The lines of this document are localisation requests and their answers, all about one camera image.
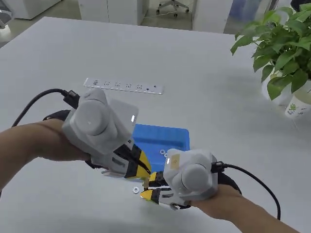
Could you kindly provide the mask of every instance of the office chair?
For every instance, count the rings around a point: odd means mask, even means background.
[[[5,28],[12,19],[14,19],[13,13],[6,0],[0,0],[0,29]]]
[[[178,2],[176,0],[169,0],[169,1],[165,2],[164,4],[161,4],[161,3],[159,4],[159,7],[156,10],[156,14],[159,15],[161,8],[166,7],[166,6],[170,6],[170,5],[172,5],[174,7],[174,10],[176,11],[174,13],[174,17],[178,16],[178,14],[177,14],[177,7],[179,7],[179,6],[184,7],[186,9],[186,13],[189,12],[189,7],[188,6]]]

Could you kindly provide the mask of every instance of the white cabinet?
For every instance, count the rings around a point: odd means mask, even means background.
[[[233,0],[197,0],[192,20],[194,31],[223,33]]]
[[[81,19],[140,25],[149,0],[79,0]]]
[[[140,25],[149,8],[149,0],[108,0],[110,23]]]
[[[82,20],[109,22],[106,0],[79,0],[79,8]]]
[[[16,18],[32,19],[61,0],[8,0]]]

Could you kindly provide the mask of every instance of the human arm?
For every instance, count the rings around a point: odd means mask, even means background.
[[[0,191],[36,157],[54,161],[87,160],[62,133],[63,122],[50,119],[10,128],[0,133]]]
[[[232,222],[242,233],[298,233],[228,185],[219,185],[211,199],[191,204],[213,218]]]

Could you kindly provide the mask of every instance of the plant stem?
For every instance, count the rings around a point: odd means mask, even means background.
[[[253,43],[256,44],[259,48],[261,48],[255,40],[253,40]]]

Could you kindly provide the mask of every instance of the power strip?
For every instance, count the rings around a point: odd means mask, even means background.
[[[94,78],[87,78],[83,86],[101,89],[119,90],[119,91],[133,91],[133,92],[158,94],[158,95],[162,95],[164,90],[163,86],[156,84],[132,83],[118,80],[100,80]]]

